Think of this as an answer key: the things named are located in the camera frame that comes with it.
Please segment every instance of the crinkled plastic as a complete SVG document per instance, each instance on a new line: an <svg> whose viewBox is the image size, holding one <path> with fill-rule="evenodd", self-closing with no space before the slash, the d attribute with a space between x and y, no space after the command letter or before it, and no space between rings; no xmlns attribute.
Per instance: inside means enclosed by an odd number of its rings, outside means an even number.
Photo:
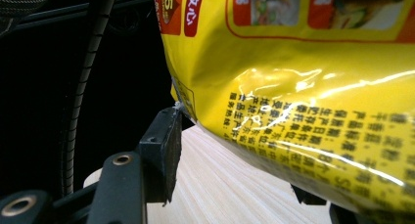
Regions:
<svg viewBox="0 0 415 224"><path fill-rule="evenodd" d="M415 220L414 0L155 5L172 94L205 131L379 223Z"/></svg>

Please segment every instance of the wooden surface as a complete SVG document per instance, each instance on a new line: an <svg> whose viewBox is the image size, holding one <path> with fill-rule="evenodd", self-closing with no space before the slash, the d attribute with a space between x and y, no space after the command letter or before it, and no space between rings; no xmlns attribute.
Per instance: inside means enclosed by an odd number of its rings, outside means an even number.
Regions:
<svg viewBox="0 0 415 224"><path fill-rule="evenodd" d="M329 205L299 204L289 183L248 165L198 126L183 131L182 146L172 201L148 204L150 224L331 223Z"/></svg>

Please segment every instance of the black cable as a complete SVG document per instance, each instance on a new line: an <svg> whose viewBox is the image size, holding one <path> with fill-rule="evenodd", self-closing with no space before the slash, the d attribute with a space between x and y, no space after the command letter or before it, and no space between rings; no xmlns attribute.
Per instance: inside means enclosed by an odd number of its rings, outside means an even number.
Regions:
<svg viewBox="0 0 415 224"><path fill-rule="evenodd" d="M90 15L94 18L92 33L87 45L82 70L77 80L75 93L70 98L72 100L72 105L64 110L64 129L61 132L61 185L63 197L73 193L73 159L77 121L79 118L86 83L100 46L101 39L107 27L114 2L115 0L96 0L90 4Z"/></svg>

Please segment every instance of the black background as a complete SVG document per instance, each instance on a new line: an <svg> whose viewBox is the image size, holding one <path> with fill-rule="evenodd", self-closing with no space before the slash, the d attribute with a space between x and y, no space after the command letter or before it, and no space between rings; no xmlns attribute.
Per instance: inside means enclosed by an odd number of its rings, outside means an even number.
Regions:
<svg viewBox="0 0 415 224"><path fill-rule="evenodd" d="M50 0L42 10L87 1ZM86 85L75 190L108 156L134 149L156 114L174 105L153 2L135 8L140 29L129 36L106 31ZM0 39L0 197L26 189L61 196L63 108L82 66L89 22L55 22Z"/></svg>

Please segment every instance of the yellow plastic bag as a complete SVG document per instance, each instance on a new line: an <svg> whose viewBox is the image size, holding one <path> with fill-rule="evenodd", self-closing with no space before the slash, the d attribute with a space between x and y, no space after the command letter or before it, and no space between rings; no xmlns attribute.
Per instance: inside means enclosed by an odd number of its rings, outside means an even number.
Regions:
<svg viewBox="0 0 415 224"><path fill-rule="evenodd" d="M414 220L414 0L155 5L172 94L207 132L346 209Z"/></svg>

